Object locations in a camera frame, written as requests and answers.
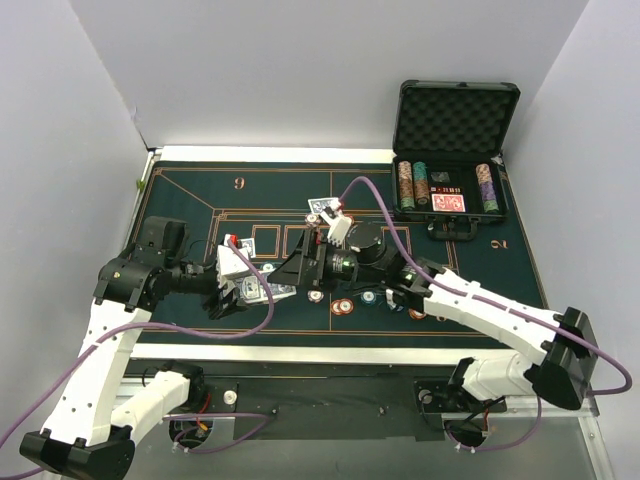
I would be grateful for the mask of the blue playing card box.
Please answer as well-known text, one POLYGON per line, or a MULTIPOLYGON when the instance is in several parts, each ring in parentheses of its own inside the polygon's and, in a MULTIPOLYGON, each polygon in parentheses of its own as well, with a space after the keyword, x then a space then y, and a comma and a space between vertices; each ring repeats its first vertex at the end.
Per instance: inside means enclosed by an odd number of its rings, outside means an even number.
POLYGON ((259 304, 268 301, 264 287, 255 275, 239 279, 237 287, 241 300, 247 305, 259 304))

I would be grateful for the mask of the red five chip stack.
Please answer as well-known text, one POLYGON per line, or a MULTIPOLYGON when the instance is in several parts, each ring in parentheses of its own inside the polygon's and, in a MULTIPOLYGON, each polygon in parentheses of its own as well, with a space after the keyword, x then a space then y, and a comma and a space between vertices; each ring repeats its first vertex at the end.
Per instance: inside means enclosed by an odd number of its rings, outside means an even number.
POLYGON ((338 300, 334 300, 331 303, 331 312, 334 315, 349 315, 354 310, 353 301, 348 298, 342 298, 338 300))

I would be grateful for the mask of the blue card seat five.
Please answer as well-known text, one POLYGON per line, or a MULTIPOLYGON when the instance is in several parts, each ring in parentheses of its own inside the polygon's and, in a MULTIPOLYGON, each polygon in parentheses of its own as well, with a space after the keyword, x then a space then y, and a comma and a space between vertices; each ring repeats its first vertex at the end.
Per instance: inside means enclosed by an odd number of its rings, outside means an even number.
POLYGON ((241 249, 245 249, 248 252, 250 258, 256 257, 256 244, 254 238, 243 238, 239 240, 241 249))

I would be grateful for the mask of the blue card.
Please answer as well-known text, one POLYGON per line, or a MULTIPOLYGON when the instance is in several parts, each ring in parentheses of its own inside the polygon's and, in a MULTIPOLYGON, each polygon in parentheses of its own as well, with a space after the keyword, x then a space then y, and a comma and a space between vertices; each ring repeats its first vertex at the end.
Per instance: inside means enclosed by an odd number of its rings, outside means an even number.
POLYGON ((336 208, 340 204, 338 197, 312 198, 308 200, 309 209, 314 214, 320 214, 326 208, 336 208))

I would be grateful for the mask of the red five chips seat three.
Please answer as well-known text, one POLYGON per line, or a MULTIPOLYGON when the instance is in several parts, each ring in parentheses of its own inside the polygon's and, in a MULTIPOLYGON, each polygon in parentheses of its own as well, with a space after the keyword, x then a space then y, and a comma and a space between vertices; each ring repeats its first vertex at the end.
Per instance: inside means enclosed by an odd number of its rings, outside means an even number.
POLYGON ((422 320, 426 317, 425 313, 416 311, 414 309, 410 309, 409 310, 409 316, 413 319, 413 320, 422 320))

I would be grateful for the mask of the blue backed card deck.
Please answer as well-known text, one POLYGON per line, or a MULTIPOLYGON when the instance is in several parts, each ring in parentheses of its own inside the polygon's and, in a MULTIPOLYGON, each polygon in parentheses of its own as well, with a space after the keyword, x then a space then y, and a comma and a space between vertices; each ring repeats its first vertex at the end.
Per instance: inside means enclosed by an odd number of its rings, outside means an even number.
POLYGON ((296 287, 291 285, 268 283, 268 287, 275 302, 297 293, 296 287))

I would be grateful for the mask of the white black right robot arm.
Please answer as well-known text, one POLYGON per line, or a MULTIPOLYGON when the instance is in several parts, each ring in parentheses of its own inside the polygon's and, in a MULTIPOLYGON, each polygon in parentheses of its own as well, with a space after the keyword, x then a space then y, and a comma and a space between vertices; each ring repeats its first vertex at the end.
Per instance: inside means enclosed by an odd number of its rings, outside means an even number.
POLYGON ((459 361, 446 386, 449 402, 459 409, 536 395, 558 408, 578 410, 588 394, 597 355, 586 313, 572 307, 562 313, 539 309, 497 295, 438 263, 402 253, 376 224, 355 225, 341 244, 319 228, 306 228, 270 278, 322 292, 376 287, 393 309, 442 317, 509 347, 508 354, 459 361))

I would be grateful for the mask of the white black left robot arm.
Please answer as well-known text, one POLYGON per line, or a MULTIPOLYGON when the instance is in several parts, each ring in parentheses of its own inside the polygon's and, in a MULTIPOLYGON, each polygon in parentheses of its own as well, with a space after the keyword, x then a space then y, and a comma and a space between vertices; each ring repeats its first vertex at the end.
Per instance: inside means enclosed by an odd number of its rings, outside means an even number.
POLYGON ((102 267, 90 320, 73 366, 58 379, 61 398, 43 426, 24 435, 20 454, 72 479, 121 479, 136 445, 174 410, 199 415, 210 395, 200 367, 170 361, 121 407, 117 390, 152 313, 173 293, 203 296, 209 309, 226 305, 233 277, 251 272, 253 249, 227 236, 210 263, 187 261, 185 222, 149 217, 137 241, 102 267))

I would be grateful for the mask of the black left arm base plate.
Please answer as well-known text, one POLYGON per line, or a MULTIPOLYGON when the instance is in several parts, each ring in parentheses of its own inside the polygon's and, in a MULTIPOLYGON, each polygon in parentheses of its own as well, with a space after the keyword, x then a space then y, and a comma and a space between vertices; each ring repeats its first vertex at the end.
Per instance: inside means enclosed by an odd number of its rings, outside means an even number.
POLYGON ((205 376, 191 387, 185 403, 171 414, 231 413, 237 410, 239 383, 231 378, 205 376))

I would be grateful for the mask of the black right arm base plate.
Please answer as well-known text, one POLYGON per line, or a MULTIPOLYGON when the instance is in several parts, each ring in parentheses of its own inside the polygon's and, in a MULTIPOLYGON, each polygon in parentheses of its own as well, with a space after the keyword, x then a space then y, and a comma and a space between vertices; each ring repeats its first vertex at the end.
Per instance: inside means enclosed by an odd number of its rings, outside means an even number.
POLYGON ((468 392, 447 380, 416 380, 413 382, 416 405, 420 413, 504 413, 507 410, 504 397, 477 400, 468 392))

